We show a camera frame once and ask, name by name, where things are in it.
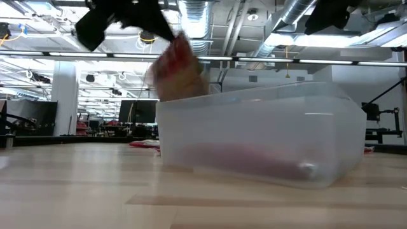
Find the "silver ribbed ceiling duct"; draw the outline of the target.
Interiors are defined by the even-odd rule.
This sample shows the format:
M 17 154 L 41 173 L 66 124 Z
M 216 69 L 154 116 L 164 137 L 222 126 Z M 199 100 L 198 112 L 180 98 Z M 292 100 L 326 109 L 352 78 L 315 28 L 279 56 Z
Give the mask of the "silver ribbed ceiling duct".
M 210 14 L 212 4 L 202 0 L 178 0 L 181 28 L 190 39 L 195 55 L 209 52 Z

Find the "clear plastic basket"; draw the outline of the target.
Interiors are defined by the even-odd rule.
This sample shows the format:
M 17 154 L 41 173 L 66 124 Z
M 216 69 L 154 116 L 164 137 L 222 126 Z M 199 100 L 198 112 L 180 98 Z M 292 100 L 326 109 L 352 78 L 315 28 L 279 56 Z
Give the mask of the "clear plastic basket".
M 364 154 L 366 113 L 338 85 L 302 81 L 156 105 L 164 164 L 216 170 L 299 188 L 325 188 Z M 262 178 L 182 163 L 177 150 L 199 143 L 270 148 L 316 165 L 306 181 Z

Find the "long ceiling light strip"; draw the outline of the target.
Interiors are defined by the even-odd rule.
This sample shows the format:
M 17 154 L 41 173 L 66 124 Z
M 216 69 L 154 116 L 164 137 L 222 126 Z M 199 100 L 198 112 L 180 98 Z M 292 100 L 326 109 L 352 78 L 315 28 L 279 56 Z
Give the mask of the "long ceiling light strip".
M 52 60 L 106 60 L 106 61 L 133 61 L 156 60 L 160 56 L 155 54 L 127 54 L 127 53 L 88 53 L 88 52 L 36 52 L 18 50 L 0 50 L 0 57 L 52 59 Z M 258 57 L 224 57 L 224 56 L 198 56 L 201 61 L 214 62 L 263 62 L 285 64 L 319 64 L 335 66 L 372 66 L 372 67 L 407 67 L 407 62 L 381 62 L 356 60 L 317 60 L 317 59 L 287 59 L 287 58 L 258 58 Z

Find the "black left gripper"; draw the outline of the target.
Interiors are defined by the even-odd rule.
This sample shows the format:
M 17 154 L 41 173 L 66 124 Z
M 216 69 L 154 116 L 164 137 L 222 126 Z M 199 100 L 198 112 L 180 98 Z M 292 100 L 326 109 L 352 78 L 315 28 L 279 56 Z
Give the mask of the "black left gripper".
M 175 36 L 162 14 L 158 0 L 95 0 L 95 9 L 86 13 L 75 25 L 78 41 L 94 51 L 105 40 L 105 31 L 117 21 L 139 27 L 167 41 Z

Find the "silver slanted ceiling duct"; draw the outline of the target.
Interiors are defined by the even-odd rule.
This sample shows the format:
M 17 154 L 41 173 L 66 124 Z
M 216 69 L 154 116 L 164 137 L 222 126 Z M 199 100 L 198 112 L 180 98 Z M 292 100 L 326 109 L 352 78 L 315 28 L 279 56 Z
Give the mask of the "silver slanted ceiling duct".
M 276 48 L 294 44 L 298 22 L 317 0 L 285 0 L 281 10 L 272 13 L 264 26 L 263 40 L 250 57 L 267 58 Z

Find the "white building column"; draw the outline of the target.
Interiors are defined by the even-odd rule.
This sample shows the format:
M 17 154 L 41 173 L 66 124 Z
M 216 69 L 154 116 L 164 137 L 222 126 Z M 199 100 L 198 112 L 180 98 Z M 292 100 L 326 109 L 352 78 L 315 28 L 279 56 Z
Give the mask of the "white building column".
M 52 102 L 57 102 L 54 136 L 76 134 L 79 77 L 75 62 L 55 62 L 51 91 Z

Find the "black monitor on arm stand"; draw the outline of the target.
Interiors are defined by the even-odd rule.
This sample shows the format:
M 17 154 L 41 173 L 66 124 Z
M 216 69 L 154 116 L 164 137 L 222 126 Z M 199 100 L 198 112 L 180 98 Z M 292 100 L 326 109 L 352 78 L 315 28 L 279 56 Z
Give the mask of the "black monitor on arm stand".
M 402 138 L 403 131 L 400 128 L 399 121 L 399 108 L 387 109 L 381 111 L 378 104 L 374 103 L 362 103 L 362 110 L 366 113 L 368 121 L 375 121 L 377 124 L 380 122 L 380 115 L 382 114 L 392 114 L 394 116 L 395 129 L 389 128 L 367 128 L 365 133 L 365 140 L 376 141 L 378 144 L 383 143 L 383 136 L 385 135 L 395 135 L 398 138 Z

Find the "black partition panel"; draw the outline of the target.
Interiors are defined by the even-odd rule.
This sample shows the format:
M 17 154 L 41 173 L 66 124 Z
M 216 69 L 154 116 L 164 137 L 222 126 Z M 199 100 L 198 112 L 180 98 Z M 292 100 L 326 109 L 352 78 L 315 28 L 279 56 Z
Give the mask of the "black partition panel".
M 8 101 L 7 114 L 19 116 L 35 123 L 32 126 L 24 120 L 7 117 L 7 121 L 18 126 L 11 127 L 10 132 L 16 136 L 51 136 L 55 128 L 57 102 L 49 101 Z

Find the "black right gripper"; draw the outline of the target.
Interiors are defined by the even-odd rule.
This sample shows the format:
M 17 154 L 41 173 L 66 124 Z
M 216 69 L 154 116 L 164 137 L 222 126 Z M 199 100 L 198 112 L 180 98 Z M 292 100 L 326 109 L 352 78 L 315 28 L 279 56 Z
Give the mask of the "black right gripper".
M 319 0 L 317 8 L 314 9 L 305 23 L 305 34 L 313 34 L 327 27 L 336 25 L 341 16 L 335 13 L 347 11 L 348 7 L 357 8 L 362 0 Z

